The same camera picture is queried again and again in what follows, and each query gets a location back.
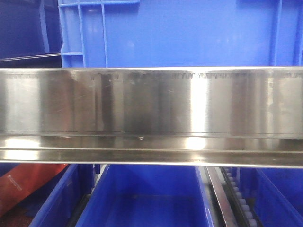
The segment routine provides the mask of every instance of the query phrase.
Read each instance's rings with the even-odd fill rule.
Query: blue plastic crate
[[[213,227],[197,167],[110,165],[76,227]]]
[[[242,196],[247,198],[256,197],[258,187],[256,168],[238,168],[238,187]]]
[[[303,171],[258,169],[255,212],[264,227],[303,226]]]
[[[0,0],[0,59],[59,53],[57,0]]]
[[[64,67],[302,64],[302,0],[58,0]]]
[[[0,165],[0,175],[17,164]],[[27,209],[34,217],[29,227],[64,227],[72,211],[86,193],[92,189],[92,165],[69,165],[46,185],[35,191],[17,206]]]

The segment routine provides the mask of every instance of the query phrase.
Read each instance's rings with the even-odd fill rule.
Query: red plastic bag
[[[60,173],[67,164],[19,164],[0,177],[0,217]]]

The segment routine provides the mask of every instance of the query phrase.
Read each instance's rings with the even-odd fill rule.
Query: metal shelf
[[[0,69],[0,161],[303,166],[302,67]]]

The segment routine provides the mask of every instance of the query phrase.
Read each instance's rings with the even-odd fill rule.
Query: metal rail
[[[206,167],[226,227],[238,227],[215,167]]]
[[[0,68],[57,68],[61,67],[61,55],[59,53],[34,56],[22,56],[16,58],[0,59]]]
[[[303,68],[0,69],[0,161],[303,166]]]

